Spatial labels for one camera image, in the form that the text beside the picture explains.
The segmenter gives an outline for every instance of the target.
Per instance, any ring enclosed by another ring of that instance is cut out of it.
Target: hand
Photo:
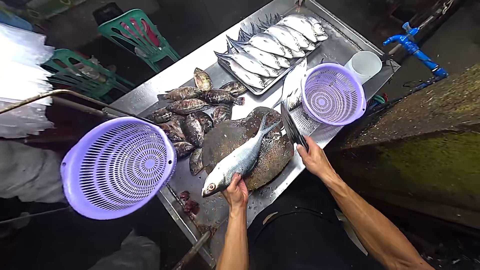
[[[230,212],[247,210],[248,190],[240,174],[232,176],[232,182],[222,193],[230,206]]]
[[[297,150],[305,167],[323,181],[326,181],[329,176],[336,176],[335,170],[328,162],[327,156],[320,146],[318,146],[311,137],[304,136],[304,138],[310,150],[307,153],[307,150],[301,145],[297,145]]]

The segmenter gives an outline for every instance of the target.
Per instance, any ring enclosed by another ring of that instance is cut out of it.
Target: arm
[[[389,270],[433,270],[388,218],[343,182],[312,138],[305,139],[310,147],[308,153],[297,146],[303,164],[327,186],[365,248]]]
[[[240,175],[236,173],[232,182],[223,192],[229,205],[225,245],[218,259],[217,270],[247,270],[247,186]]]

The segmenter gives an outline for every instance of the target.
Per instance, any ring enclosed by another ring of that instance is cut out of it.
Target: forearm
[[[225,245],[216,269],[248,269],[247,211],[244,208],[230,210]]]
[[[387,269],[433,269],[401,231],[334,172],[322,175],[365,248]]]

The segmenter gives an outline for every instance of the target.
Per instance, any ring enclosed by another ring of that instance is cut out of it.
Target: person's right hand
[[[308,153],[301,145],[297,145],[297,150],[305,167],[322,180],[325,180],[329,175],[336,175],[335,170],[328,162],[328,159],[320,146],[318,146],[311,137],[304,136],[304,138],[309,147]]]

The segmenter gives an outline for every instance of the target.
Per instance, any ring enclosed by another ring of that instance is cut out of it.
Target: person's left hand
[[[247,209],[248,190],[244,180],[240,174],[236,173],[232,176],[232,182],[226,190],[222,191],[223,196],[232,210]]]

